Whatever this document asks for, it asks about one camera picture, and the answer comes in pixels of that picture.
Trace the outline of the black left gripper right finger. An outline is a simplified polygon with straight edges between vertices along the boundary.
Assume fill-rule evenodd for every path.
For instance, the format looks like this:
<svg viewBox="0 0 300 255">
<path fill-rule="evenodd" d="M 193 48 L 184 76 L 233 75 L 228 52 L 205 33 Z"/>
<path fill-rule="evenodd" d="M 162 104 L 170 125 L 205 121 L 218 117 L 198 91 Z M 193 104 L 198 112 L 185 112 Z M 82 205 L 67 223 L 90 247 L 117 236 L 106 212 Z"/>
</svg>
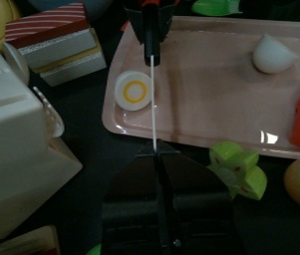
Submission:
<svg viewBox="0 0 300 255">
<path fill-rule="evenodd" d="M 162 255 L 247 255 L 226 187 L 214 173 L 156 141 L 154 173 Z"/>
</svg>

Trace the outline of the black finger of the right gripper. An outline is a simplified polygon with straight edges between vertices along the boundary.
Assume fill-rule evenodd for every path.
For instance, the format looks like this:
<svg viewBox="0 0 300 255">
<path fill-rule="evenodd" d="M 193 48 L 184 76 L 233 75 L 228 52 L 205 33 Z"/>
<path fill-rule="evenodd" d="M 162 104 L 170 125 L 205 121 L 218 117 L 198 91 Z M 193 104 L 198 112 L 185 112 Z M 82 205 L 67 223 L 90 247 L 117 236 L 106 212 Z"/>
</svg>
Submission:
<svg viewBox="0 0 300 255">
<path fill-rule="evenodd" d="M 160 27 L 160 40 L 164 41 L 170 29 L 172 17 L 174 12 L 174 5 L 165 5 L 158 8 L 158 27 Z"/>
<path fill-rule="evenodd" d="M 144 26 L 144 13 L 141 10 L 126 7 L 126 13 L 130 23 L 138 38 L 140 43 L 145 42 L 145 26 Z"/>
</svg>

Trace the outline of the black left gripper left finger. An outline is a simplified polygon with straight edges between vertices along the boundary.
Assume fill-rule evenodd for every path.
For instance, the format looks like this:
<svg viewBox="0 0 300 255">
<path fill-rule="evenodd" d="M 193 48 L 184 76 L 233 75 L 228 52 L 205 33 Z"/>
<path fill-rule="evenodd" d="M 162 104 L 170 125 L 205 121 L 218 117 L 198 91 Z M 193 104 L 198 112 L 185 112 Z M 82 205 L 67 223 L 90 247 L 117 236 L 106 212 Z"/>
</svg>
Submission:
<svg viewBox="0 0 300 255">
<path fill-rule="evenodd" d="M 115 175 L 103 202 L 102 255 L 168 255 L 162 161 L 148 143 Z"/>
</svg>

